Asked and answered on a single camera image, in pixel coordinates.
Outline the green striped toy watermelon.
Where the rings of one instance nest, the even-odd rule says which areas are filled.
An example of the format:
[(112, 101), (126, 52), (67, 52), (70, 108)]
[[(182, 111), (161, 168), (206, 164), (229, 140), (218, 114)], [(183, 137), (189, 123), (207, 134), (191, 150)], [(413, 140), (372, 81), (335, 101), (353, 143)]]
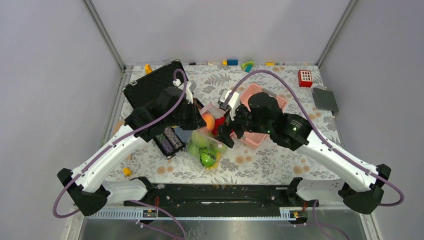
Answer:
[(214, 148), (200, 148), (198, 159), (204, 167), (209, 168), (217, 162), (217, 153)]

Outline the light green toy cabbage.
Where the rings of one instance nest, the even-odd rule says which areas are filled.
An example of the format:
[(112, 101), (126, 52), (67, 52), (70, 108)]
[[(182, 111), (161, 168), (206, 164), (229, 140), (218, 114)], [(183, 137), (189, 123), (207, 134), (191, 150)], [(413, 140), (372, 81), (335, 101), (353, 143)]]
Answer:
[(192, 132), (191, 141), (199, 148), (207, 148), (211, 144), (211, 140), (199, 131)]

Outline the tan toy piece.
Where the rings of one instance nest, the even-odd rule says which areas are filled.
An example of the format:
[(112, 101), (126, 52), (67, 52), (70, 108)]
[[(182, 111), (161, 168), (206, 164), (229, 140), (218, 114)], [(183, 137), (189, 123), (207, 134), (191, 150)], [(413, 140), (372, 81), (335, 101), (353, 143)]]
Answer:
[(123, 120), (119, 120), (117, 123), (116, 123), (116, 125), (115, 125), (115, 127), (114, 127), (114, 129), (113, 129), (113, 135), (115, 135), (117, 132), (118, 132), (118, 130), (120, 129), (120, 127), (124, 124), (125, 122), (123, 121)]

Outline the grey building baseplate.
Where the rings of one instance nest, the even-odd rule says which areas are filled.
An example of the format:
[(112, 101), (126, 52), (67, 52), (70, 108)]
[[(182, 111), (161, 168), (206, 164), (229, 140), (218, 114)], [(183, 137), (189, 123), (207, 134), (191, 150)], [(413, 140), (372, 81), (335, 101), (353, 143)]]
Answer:
[(317, 109), (331, 111), (333, 113), (339, 112), (339, 108), (332, 91), (314, 87), (311, 92)]

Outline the black poker chip case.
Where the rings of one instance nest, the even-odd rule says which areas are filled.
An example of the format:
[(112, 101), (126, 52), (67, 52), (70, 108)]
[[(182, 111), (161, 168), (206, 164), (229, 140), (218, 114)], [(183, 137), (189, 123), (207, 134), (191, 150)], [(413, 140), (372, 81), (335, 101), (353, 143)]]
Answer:
[(184, 67), (178, 59), (159, 67), (151, 73), (128, 84), (123, 94), (133, 108), (124, 120), (125, 124), (136, 130), (169, 112), (177, 103), (181, 94), (183, 99), (164, 119), (134, 134), (135, 137), (150, 142), (154, 137), (164, 133), (166, 128), (180, 127), (182, 130), (194, 131), (206, 126), (201, 117), (196, 99), (188, 100), (190, 87), (184, 88)]

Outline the small yellow brick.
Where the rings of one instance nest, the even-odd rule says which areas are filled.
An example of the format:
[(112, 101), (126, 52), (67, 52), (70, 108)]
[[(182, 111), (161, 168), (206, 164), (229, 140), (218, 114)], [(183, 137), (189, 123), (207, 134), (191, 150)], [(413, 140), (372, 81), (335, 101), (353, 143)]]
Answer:
[(133, 173), (132, 173), (132, 171), (131, 171), (131, 169), (130, 168), (128, 168), (128, 167), (125, 167), (125, 168), (123, 168), (122, 169), (122, 172), (123, 172), (123, 174), (126, 176), (126, 177), (130, 177)]

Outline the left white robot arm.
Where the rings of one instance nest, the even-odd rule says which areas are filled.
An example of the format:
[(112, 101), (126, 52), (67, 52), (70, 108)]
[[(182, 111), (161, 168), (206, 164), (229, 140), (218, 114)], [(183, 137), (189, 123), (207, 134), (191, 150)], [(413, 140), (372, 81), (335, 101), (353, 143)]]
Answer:
[(134, 151), (148, 145), (157, 135), (173, 125), (195, 130), (205, 124), (196, 107), (191, 85), (159, 85), (154, 87), (127, 85), (123, 89), (132, 112), (117, 132), (81, 165), (57, 173), (63, 189), (53, 204), (57, 206), (68, 193), (78, 210), (85, 216), (97, 213), (107, 204), (139, 201), (148, 206), (155, 200), (155, 192), (142, 180), (129, 182), (107, 181), (106, 178)]

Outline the yellow toy brick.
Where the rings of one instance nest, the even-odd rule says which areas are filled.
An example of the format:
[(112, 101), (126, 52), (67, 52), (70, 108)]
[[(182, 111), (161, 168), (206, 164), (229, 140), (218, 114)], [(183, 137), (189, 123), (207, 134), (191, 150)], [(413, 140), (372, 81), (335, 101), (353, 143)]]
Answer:
[(148, 75), (148, 74), (150, 74), (150, 73), (152, 73), (152, 72), (153, 72), (153, 70), (152, 70), (152, 68), (151, 68), (151, 66), (150, 66), (149, 64), (146, 64), (146, 65), (144, 66), (144, 71), (145, 71), (145, 74), (146, 74), (146, 75)]

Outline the clear zip top bag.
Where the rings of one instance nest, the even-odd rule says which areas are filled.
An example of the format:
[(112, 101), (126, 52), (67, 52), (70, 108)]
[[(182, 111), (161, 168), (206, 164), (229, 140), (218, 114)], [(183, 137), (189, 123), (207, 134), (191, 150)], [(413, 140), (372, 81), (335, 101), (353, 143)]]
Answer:
[[(200, 115), (202, 116), (202, 114), (204, 114), (204, 113), (210, 113), (210, 114), (212, 114), (215, 119), (218, 119), (218, 118), (224, 116), (224, 111), (222, 109), (218, 108), (217, 106), (215, 106), (211, 102), (208, 103), (208, 104), (206, 104), (205, 106), (203, 106), (200, 109)], [(207, 148), (214, 148), (214, 150), (216, 151), (216, 155), (217, 155), (217, 157), (216, 157), (216, 163), (213, 166), (211, 166), (211, 167), (205, 167), (205, 168), (208, 169), (208, 170), (210, 170), (210, 169), (214, 169), (214, 168), (218, 167), (219, 162), (220, 162), (221, 158), (227, 152), (228, 147), (225, 144), (223, 144), (222, 142), (218, 141), (216, 139), (216, 136), (214, 136), (212, 134), (212, 132), (208, 132), (206, 126), (200, 128), (200, 129), (194, 130), (194, 131), (198, 131), (198, 132), (202, 133), (203, 135), (207, 136), (210, 139), (210, 141), (211, 141), (211, 144)], [(188, 151), (188, 144), (189, 143), (192, 143), (192, 140), (191, 140), (192, 132), (190, 134), (190, 137), (188, 138), (187, 151)], [(194, 160), (196, 160), (196, 161), (198, 161), (200, 163), (200, 160), (199, 159), (196, 159), (195, 157), (192, 157), (192, 156), (191, 156), (191, 158), (194, 159)]]

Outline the orange toy peach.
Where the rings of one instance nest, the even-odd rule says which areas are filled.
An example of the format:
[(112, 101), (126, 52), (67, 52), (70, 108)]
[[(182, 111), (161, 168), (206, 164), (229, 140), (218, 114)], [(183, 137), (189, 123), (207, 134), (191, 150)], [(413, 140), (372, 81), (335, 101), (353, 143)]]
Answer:
[(215, 127), (215, 118), (212, 114), (210, 113), (203, 113), (202, 115), (203, 120), (206, 123), (206, 129), (208, 132), (212, 132), (212, 130)]

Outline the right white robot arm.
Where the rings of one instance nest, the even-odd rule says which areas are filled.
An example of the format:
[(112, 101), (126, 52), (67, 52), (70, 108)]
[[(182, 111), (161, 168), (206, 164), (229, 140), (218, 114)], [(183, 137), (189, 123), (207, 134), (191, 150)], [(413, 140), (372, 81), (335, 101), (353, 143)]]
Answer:
[(234, 146), (231, 133), (238, 138), (245, 133), (266, 134), (278, 146), (310, 157), (337, 175), (335, 180), (317, 182), (294, 178), (286, 191), (291, 205), (313, 200), (341, 202), (365, 215), (381, 205), (384, 182), (392, 171), (389, 166), (355, 157), (314, 130), (304, 117), (283, 112), (278, 101), (265, 92), (252, 95), (244, 105), (238, 93), (228, 91), (218, 103), (225, 120), (218, 127), (217, 139), (229, 148)]

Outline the red toy window block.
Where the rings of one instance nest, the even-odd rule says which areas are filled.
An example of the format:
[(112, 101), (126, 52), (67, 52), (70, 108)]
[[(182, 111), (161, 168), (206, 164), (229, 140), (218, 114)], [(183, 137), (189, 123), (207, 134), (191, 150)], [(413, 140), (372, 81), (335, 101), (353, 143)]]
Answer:
[(310, 88), (313, 85), (312, 72), (310, 70), (299, 70), (297, 76), (299, 87)]

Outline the green teal toy block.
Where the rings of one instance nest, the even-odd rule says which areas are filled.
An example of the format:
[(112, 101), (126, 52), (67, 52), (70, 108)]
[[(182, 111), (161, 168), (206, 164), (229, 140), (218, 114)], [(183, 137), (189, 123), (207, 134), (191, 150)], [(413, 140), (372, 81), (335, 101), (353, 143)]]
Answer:
[(240, 67), (244, 72), (249, 73), (254, 67), (254, 65), (255, 65), (254, 61), (248, 61), (248, 62), (242, 63)]

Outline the green bumpy toy fruit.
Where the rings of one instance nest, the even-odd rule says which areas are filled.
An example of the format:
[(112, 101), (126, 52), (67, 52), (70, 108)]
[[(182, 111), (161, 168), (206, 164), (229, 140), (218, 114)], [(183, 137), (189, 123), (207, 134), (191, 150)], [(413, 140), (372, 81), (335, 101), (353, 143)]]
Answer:
[(187, 146), (187, 152), (194, 158), (199, 159), (200, 158), (200, 148), (194, 144), (193, 142), (190, 142)]

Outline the red toy pepper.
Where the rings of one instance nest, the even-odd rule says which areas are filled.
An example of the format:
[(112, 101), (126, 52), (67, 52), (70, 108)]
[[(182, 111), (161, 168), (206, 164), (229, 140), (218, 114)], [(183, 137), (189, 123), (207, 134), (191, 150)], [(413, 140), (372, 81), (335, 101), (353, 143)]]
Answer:
[(218, 128), (221, 125), (223, 125), (225, 123), (225, 121), (226, 121), (226, 118), (224, 116), (222, 116), (222, 117), (217, 118), (217, 119), (214, 120), (214, 127), (213, 127), (213, 129), (211, 131), (211, 133), (212, 133), (213, 136), (217, 136), (219, 134), (218, 133)]

